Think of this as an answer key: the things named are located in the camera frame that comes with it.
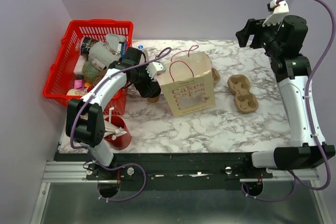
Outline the pink and beige paper bag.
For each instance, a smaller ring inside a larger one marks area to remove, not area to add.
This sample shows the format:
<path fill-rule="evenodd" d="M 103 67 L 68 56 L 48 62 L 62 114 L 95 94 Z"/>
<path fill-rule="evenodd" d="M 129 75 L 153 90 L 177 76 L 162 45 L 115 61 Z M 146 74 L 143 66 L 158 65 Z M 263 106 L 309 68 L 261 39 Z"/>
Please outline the pink and beige paper bag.
<path fill-rule="evenodd" d="M 212 61 L 198 48 L 193 45 L 162 62 L 165 73 L 157 81 L 174 116 L 215 106 Z"/>

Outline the brown paper coffee cup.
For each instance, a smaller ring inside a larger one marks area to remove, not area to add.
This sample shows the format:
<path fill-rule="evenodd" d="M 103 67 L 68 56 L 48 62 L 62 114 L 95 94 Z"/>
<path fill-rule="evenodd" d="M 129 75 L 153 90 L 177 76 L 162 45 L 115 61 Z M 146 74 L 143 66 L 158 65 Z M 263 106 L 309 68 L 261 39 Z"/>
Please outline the brown paper coffee cup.
<path fill-rule="evenodd" d="M 150 103 L 156 103 L 156 102 L 158 102 L 159 99 L 160 99 L 160 97 L 157 96 L 157 97 L 153 97 L 153 98 L 147 98 L 147 101 L 150 102 Z"/>

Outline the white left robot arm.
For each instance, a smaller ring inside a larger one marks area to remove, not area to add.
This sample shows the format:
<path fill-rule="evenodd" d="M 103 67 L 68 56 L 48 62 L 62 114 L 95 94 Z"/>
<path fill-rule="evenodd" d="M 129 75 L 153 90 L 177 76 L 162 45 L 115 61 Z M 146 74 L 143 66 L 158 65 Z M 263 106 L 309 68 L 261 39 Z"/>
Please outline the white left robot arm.
<path fill-rule="evenodd" d="M 84 148 L 100 165 L 98 173 L 104 179 L 116 175 L 112 163 L 112 147 L 104 140 L 105 120 L 103 112 L 113 96 L 127 84 L 133 84 L 141 97 L 155 98 L 161 88 L 157 76 L 166 68 L 160 59 L 171 52 L 166 48 L 153 60 L 141 62 L 143 52 L 129 47 L 125 56 L 111 63 L 103 78 L 95 87 L 80 99 L 71 99 L 67 107 L 66 135 L 70 137 L 71 147 Z"/>

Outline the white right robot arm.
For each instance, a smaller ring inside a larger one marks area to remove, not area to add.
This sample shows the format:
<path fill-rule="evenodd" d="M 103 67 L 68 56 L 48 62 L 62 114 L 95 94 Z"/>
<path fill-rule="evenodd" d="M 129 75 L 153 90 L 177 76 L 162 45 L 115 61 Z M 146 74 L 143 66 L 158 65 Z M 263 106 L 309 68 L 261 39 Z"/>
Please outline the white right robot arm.
<path fill-rule="evenodd" d="M 308 32 L 306 20 L 287 15 L 278 25 L 264 26 L 263 22 L 249 19 L 245 27 L 236 32 L 236 37 L 239 46 L 246 47 L 252 36 L 250 47 L 263 48 L 269 57 L 289 121 L 290 146 L 253 152 L 251 159 L 241 165 L 242 173 L 249 178 L 259 174 L 261 168 L 316 168 L 324 162 L 323 155 L 327 158 L 335 155 L 335 147 L 325 142 L 319 128 L 311 87 L 306 87 L 311 65 L 300 53 Z"/>

